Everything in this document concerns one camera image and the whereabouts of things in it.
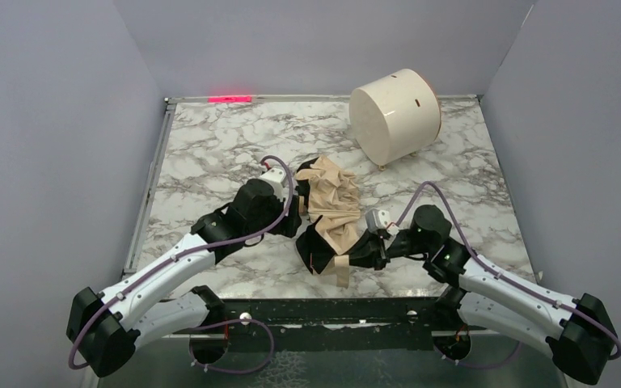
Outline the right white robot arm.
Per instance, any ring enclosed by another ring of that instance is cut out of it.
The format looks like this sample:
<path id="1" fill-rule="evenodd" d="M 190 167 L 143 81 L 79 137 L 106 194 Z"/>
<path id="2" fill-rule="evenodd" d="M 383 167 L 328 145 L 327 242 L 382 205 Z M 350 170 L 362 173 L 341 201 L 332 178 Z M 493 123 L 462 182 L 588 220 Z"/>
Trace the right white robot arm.
<path id="1" fill-rule="evenodd" d="M 442 309 L 459 320 L 508 336 L 547 355 L 574 380 L 599 382 L 617 335 L 603 302 L 589 293 L 573 297 L 502 270 L 451 237 L 452 224 L 435 205 L 416 209 L 410 226 L 390 220 L 382 228 L 376 212 L 369 228 L 349 250 L 349 263 L 382 269 L 391 259 L 420 261 L 434 280 L 447 286 Z"/>

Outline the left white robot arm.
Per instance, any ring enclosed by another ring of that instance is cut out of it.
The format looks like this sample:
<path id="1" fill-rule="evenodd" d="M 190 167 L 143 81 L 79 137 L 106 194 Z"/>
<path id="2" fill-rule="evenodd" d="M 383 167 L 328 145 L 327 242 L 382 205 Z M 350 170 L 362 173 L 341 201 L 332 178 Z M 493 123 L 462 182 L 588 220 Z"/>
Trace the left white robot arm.
<path id="1" fill-rule="evenodd" d="M 68 366 L 107 377 L 142 346 L 211 318 L 218 326 L 219 298 L 200 287 L 170 302 L 165 297 L 229 255 L 267 234 L 296 234 L 300 217 L 294 180 L 273 168 L 249 179 L 234 199 L 200 217 L 168 251 L 142 270 L 100 291 L 86 287 L 71 302 L 65 329 L 72 343 Z"/>

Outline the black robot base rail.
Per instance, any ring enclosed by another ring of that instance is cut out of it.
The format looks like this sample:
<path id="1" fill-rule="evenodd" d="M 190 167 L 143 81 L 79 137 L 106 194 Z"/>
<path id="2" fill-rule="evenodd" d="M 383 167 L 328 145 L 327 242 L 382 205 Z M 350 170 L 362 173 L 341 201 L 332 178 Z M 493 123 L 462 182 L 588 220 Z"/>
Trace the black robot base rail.
<path id="1" fill-rule="evenodd" d="M 462 360 L 472 346 L 469 326 L 435 297 L 225 299 L 183 333 L 202 364 L 271 350 L 439 351 Z"/>

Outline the beige folding umbrella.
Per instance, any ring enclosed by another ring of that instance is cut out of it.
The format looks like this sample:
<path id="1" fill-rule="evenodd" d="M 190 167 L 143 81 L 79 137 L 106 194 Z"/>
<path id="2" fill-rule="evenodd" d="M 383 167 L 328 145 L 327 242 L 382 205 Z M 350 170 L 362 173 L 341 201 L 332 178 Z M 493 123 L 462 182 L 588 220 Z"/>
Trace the beige folding umbrella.
<path id="1" fill-rule="evenodd" d="M 296 251 L 312 275 L 333 275 L 336 285 L 347 289 L 349 256 L 370 240 L 358 227 L 361 209 L 357 175 L 320 155 L 304 162 L 294 178 L 300 208 L 310 222 L 296 240 Z"/>

